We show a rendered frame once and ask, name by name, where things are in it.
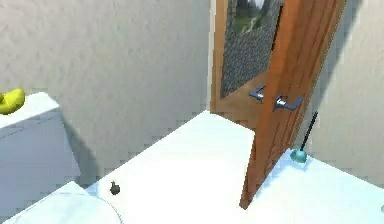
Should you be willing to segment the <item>brown wooden room door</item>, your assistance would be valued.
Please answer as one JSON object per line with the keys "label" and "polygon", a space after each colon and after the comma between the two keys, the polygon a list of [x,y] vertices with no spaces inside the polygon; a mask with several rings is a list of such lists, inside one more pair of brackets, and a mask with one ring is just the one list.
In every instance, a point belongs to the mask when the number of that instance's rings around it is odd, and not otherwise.
{"label": "brown wooden room door", "polygon": [[[347,0],[285,0],[263,89],[239,206],[247,209],[282,154],[292,147]],[[273,110],[282,95],[294,110]]]}

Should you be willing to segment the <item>teal plunger with black stick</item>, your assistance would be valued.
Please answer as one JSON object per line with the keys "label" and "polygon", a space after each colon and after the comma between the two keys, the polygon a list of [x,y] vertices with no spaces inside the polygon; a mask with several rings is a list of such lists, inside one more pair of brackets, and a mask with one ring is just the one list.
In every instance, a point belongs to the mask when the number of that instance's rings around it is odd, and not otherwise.
{"label": "teal plunger with black stick", "polygon": [[311,122],[309,124],[309,127],[307,128],[307,131],[305,133],[303,141],[302,141],[302,143],[300,145],[300,148],[299,149],[294,149],[291,152],[291,154],[290,154],[290,158],[294,162],[296,162],[296,163],[305,163],[307,161],[307,152],[305,151],[305,146],[306,146],[308,138],[309,138],[309,136],[311,134],[313,126],[314,126],[314,124],[316,122],[317,116],[318,116],[318,112],[315,111],[313,116],[312,116],[312,119],[311,119]]}

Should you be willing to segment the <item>white toilet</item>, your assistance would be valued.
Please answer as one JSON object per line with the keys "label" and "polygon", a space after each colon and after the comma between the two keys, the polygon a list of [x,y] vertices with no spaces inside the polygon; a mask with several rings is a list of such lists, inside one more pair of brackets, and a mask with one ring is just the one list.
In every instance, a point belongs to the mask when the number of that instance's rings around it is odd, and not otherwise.
{"label": "white toilet", "polygon": [[80,169],[60,105],[44,92],[0,115],[0,224],[123,224],[75,179]]}

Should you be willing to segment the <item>yellow-green round object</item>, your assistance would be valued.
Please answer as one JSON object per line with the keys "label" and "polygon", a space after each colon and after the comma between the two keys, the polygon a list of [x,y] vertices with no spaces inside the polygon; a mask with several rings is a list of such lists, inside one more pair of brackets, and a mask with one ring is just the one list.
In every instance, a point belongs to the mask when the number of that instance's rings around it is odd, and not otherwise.
{"label": "yellow-green round object", "polygon": [[7,93],[0,92],[0,114],[9,115],[20,109],[25,103],[25,92],[16,88]]}

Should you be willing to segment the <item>framed landscape wall picture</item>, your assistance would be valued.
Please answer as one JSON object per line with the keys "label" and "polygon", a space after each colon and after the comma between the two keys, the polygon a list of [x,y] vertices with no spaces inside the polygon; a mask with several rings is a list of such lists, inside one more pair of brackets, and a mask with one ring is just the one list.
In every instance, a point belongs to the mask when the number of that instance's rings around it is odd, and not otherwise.
{"label": "framed landscape wall picture", "polygon": [[284,0],[237,0],[232,21],[236,35],[256,31],[271,24]]}

